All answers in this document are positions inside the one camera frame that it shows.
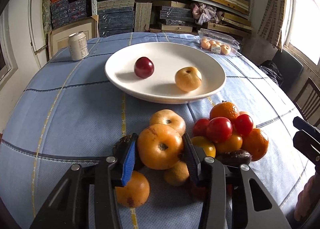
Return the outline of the operator hand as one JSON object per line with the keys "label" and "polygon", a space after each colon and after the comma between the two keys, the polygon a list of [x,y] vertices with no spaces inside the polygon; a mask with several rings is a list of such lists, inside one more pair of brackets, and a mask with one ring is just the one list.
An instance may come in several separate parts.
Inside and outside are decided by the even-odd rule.
{"label": "operator hand", "polygon": [[313,175],[305,184],[304,189],[298,195],[294,219],[301,221],[314,209],[319,200],[319,174]]}

